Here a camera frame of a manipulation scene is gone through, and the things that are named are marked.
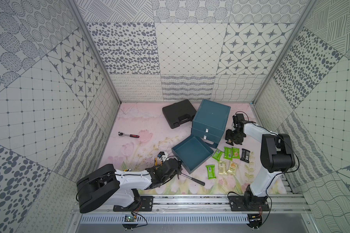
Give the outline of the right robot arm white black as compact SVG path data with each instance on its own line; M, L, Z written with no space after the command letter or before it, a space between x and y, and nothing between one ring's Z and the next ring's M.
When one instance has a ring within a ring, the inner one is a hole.
M261 144L260 169L256 179L248 185L243 204L265 204L268 190L283 174L295 166L295 153L292 149L290 136L277 134L259 126L254 121L246 120L244 113L236 112L232 117L233 129L226 130L226 143L241 145L244 138L252 137Z

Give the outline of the green cookie packet front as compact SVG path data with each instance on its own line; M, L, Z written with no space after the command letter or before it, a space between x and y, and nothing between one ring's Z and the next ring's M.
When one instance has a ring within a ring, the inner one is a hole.
M232 158L240 159L240 149L232 148Z

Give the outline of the teal drawer cabinet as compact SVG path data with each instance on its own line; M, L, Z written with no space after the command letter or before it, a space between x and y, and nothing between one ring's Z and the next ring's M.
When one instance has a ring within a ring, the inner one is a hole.
M203 100L192 120L191 135L208 140L211 148L217 148L226 130L230 106Z

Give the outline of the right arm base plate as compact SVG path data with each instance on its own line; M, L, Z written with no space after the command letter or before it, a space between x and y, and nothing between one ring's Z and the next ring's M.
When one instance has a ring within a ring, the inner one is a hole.
M232 212L265 212L270 210L270 205L267 202L244 204L242 196L228 196L228 201Z

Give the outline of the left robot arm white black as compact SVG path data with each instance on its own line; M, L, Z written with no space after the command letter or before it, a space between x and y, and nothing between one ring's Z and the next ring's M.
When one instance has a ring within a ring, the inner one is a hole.
M181 161L174 157L143 171L116 170L106 164L76 183L79 211L92 212L108 200L112 205L136 210L141 202L139 190L159 188L181 171Z

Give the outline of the black cookie packet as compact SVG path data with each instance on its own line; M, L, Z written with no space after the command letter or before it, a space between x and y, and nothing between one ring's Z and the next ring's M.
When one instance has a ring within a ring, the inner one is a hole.
M249 164L250 163L250 151L246 150L246 149L242 149L240 160Z

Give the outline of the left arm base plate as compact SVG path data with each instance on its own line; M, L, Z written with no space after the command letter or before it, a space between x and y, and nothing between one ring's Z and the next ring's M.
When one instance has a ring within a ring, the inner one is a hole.
M153 196L140 196L139 201L134 201L128 207L115 205L114 212L151 212L153 209Z

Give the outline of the yellow cookie packet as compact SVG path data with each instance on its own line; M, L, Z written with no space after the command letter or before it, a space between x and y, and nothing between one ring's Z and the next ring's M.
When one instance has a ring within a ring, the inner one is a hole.
M236 172L237 172L237 169L238 169L238 164L234 163L233 161L231 161L229 163L229 167L227 169L227 173L232 175L232 176L235 176L236 175Z
M227 173L227 162L226 161L219 161L218 162L218 174L219 175L228 175Z

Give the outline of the teal bottom drawer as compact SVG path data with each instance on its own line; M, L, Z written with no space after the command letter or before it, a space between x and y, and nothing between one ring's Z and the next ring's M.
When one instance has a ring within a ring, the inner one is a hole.
M214 153L209 145L196 136L187 137L172 147L172 152L182 161L182 165L189 174L205 163Z

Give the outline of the green cookie packet barcode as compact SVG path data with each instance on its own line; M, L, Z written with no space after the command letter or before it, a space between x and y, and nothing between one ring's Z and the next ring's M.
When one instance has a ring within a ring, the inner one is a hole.
M232 159L233 159L232 148L224 147L224 159L232 161Z

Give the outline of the green cookie packet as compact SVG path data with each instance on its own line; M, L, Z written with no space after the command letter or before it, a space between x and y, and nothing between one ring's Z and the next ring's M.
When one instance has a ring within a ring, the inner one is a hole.
M216 179L215 165L206 165L208 179Z
M232 148L232 158L240 159L240 149Z
M223 151L217 149L215 153L212 155L212 158L219 162L223 154L224 154Z

